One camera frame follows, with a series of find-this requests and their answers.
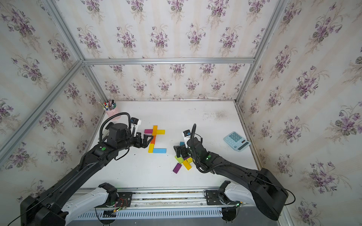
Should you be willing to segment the magenta wooden block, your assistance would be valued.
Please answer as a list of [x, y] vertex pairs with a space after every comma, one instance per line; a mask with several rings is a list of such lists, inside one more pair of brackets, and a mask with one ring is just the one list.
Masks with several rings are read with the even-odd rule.
[[152, 134], [153, 130], [152, 129], [147, 129], [147, 130], [144, 130], [144, 133], [145, 134]]

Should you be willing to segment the light blue wooden block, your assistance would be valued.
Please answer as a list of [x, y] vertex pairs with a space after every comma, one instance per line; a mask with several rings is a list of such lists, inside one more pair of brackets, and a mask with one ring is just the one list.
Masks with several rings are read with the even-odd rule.
[[153, 153], [167, 153], [166, 148], [154, 148]]

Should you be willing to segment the orange-yellow wooden block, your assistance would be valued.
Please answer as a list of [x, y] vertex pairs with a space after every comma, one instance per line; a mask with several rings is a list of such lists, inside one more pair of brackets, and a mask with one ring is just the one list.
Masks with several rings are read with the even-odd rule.
[[156, 136], [156, 135], [157, 135], [157, 125], [154, 125], [154, 126], [153, 126], [152, 135], [153, 135], [153, 136]]

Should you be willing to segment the yellow block near right arm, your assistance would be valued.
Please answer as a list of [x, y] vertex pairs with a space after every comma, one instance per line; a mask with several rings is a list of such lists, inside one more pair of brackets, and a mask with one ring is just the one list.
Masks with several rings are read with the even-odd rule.
[[190, 165], [190, 163], [187, 160], [183, 161], [183, 165], [187, 170], [190, 170], [192, 168], [192, 166]]

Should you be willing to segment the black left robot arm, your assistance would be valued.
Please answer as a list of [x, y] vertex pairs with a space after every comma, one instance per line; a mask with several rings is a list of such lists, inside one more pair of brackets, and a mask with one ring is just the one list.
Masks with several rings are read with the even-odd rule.
[[22, 226], [65, 226], [91, 208], [104, 204], [110, 207], [117, 205], [117, 189], [109, 183], [102, 183], [74, 205], [67, 204], [95, 173], [112, 160], [119, 160], [120, 151], [128, 151], [131, 147], [147, 148], [154, 139], [152, 135], [137, 132], [137, 125], [133, 123], [126, 125], [111, 122], [100, 127], [101, 131], [104, 129], [109, 131], [108, 135], [104, 137], [100, 133], [98, 144], [82, 156], [75, 169], [48, 190], [36, 196], [30, 195], [21, 202], [18, 219]]

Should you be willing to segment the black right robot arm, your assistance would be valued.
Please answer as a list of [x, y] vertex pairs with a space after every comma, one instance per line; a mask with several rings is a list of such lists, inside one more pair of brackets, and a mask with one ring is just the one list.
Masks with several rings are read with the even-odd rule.
[[288, 195], [292, 192], [284, 188], [268, 169], [253, 170], [227, 161], [220, 155], [207, 151], [197, 138], [173, 148], [177, 157], [192, 158], [200, 173], [212, 173], [228, 179], [219, 187], [218, 194], [219, 200], [226, 205], [241, 201], [240, 198], [230, 198], [226, 194], [227, 186], [232, 182], [247, 189], [258, 210], [271, 220], [279, 220], [284, 206], [293, 204], [287, 203]]

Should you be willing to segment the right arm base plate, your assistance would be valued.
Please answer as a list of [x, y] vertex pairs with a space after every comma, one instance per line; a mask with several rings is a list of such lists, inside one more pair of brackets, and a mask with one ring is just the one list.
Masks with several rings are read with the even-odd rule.
[[224, 193], [219, 192], [218, 190], [204, 190], [204, 197], [206, 198], [207, 205], [232, 205], [237, 204], [243, 205], [243, 202], [232, 201]]

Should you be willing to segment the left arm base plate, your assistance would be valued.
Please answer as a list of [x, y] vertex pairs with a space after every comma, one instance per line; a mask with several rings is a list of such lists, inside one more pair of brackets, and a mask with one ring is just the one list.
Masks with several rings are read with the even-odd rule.
[[125, 209], [131, 206], [132, 203], [132, 192], [118, 192], [116, 196], [108, 198], [106, 202], [96, 208], [120, 208]]

